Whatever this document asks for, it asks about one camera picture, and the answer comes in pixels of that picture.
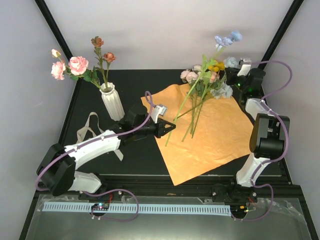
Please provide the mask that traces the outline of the pastel artificial flower bunch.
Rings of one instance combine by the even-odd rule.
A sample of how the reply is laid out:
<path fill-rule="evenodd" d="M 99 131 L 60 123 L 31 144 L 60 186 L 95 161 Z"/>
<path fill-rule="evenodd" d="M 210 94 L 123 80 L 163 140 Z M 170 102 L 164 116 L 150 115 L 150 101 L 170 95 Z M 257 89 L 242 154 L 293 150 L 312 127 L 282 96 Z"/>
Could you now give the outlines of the pastel artificial flower bunch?
<path fill-rule="evenodd" d="M 171 86 L 165 94 L 175 106 L 171 116 L 173 122 L 189 116 L 190 123 L 181 135 L 184 142 L 188 135 L 193 138 L 197 129 L 204 103 L 210 99 L 230 99 L 233 89 L 227 84 L 227 71 L 235 70 L 240 64 L 235 57 L 229 56 L 223 61 L 202 57 L 202 63 L 187 68 L 180 73 L 184 85 Z"/>

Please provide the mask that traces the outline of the orange wrapping paper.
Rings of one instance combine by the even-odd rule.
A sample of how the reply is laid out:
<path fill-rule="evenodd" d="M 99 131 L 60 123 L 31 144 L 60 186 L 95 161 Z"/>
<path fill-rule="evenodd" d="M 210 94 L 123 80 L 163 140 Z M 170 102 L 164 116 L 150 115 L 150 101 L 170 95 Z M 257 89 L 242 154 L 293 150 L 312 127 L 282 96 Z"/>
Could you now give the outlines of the orange wrapping paper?
<path fill-rule="evenodd" d="M 192 121 L 188 84 L 172 84 L 152 95 L 155 105 L 168 108 L 164 119 L 176 128 L 156 139 L 170 178 L 175 186 L 214 170 L 250 153 L 253 124 L 233 97 L 210 98 L 202 106 L 195 133 L 187 133 Z"/>

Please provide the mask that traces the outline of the blue poppy flower stem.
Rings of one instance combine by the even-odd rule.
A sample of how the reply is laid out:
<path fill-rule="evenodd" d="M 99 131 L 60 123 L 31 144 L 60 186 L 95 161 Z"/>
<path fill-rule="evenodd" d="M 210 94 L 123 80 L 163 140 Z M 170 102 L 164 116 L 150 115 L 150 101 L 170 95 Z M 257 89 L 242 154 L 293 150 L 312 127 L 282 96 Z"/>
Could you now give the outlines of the blue poppy flower stem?
<path fill-rule="evenodd" d="M 216 35 L 214 37 L 213 55 L 210 57 L 203 55 L 200 65 L 186 69 L 180 74 L 180 79 L 189 85 L 189 90 L 174 118 L 175 122 L 184 115 L 182 110 L 187 100 L 191 100 L 191 119 L 194 120 L 195 117 L 199 116 L 201 107 L 207 98 L 219 99 L 222 95 L 228 93 L 229 87 L 226 84 L 225 68 L 236 68 L 239 64 L 235 58 L 229 57 L 219 61 L 218 57 L 227 47 L 240 42 L 242 39 L 242 34 L 237 30 L 232 31 L 228 36 Z"/>

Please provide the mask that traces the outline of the white ribbed vase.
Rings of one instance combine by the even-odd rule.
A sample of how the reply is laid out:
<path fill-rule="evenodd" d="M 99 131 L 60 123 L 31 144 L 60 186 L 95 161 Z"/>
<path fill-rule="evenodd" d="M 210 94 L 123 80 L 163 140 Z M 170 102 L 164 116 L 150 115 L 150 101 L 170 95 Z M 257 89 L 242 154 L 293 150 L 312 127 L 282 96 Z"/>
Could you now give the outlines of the white ribbed vase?
<path fill-rule="evenodd" d="M 108 82 L 107 85 L 103 83 L 100 87 L 101 98 L 110 118 L 114 121 L 121 120 L 125 116 L 125 112 L 115 85 Z"/>

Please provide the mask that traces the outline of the coral rose flower stem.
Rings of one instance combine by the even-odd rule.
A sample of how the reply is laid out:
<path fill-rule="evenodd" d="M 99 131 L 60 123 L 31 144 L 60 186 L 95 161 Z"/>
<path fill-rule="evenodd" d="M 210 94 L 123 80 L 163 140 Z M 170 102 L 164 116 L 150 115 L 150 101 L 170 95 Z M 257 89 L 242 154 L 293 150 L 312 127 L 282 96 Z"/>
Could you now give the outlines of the coral rose flower stem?
<path fill-rule="evenodd" d="M 110 65 L 113 61 L 116 60 L 116 56 L 112 52 L 102 53 L 102 46 L 104 45 L 104 41 L 101 37 L 95 36 L 91 39 L 91 44 L 93 45 L 93 52 L 96 55 L 98 70 L 102 75 L 104 87 L 100 87 L 101 91 L 104 93 L 108 93 L 111 91 L 111 87 L 108 86 L 108 77 Z"/>

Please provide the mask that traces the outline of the pink rose flower stem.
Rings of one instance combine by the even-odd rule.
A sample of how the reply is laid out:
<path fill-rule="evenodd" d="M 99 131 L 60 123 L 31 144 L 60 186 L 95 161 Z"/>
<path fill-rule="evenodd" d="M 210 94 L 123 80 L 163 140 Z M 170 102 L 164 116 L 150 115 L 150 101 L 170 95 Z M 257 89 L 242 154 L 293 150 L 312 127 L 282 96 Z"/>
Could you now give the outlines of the pink rose flower stem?
<path fill-rule="evenodd" d="M 52 64 L 50 72 L 56 80 L 62 81 L 65 79 L 65 75 L 68 75 L 73 81 L 83 79 L 86 82 L 92 83 L 98 89 L 102 89 L 96 68 L 89 69 L 89 61 L 84 57 L 73 56 L 68 64 L 66 64 L 58 50 L 52 49 L 51 55 L 53 58 L 58 59 L 57 62 Z"/>

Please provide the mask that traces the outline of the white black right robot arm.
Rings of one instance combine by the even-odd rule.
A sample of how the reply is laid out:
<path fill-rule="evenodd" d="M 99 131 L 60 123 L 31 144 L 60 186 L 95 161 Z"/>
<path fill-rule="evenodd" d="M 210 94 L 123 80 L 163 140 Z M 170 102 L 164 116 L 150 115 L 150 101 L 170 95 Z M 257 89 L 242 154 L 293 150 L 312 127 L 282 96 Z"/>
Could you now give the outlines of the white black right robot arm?
<path fill-rule="evenodd" d="M 285 152 L 290 119 L 280 116 L 279 120 L 268 108 L 262 91 L 265 75 L 259 68 L 252 68 L 245 75 L 234 67 L 225 69 L 226 83 L 239 90 L 239 106 L 254 120 L 249 139 L 250 155 L 227 189 L 228 198 L 233 202 L 247 200 L 254 191 L 257 178 L 271 160 L 282 159 Z"/>

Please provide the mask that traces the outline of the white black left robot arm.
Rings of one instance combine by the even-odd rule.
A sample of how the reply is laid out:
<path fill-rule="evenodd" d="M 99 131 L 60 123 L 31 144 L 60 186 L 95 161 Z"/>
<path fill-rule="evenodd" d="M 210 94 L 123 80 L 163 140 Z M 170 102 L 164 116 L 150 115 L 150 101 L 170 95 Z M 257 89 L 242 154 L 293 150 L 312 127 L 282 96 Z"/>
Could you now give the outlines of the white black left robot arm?
<path fill-rule="evenodd" d="M 166 111 L 164 105 L 152 106 L 150 112 L 143 105 L 134 105 L 110 129 L 101 131 L 91 139 L 67 146 L 59 143 L 52 145 L 36 171 L 36 182 L 43 183 L 43 190 L 50 191 L 53 196 L 77 191 L 86 192 L 97 200 L 103 199 L 108 188 L 102 184 L 99 176 L 80 172 L 78 169 L 109 152 L 123 160 L 120 148 L 137 137 L 165 136 L 176 128 L 174 123 L 162 118 Z"/>

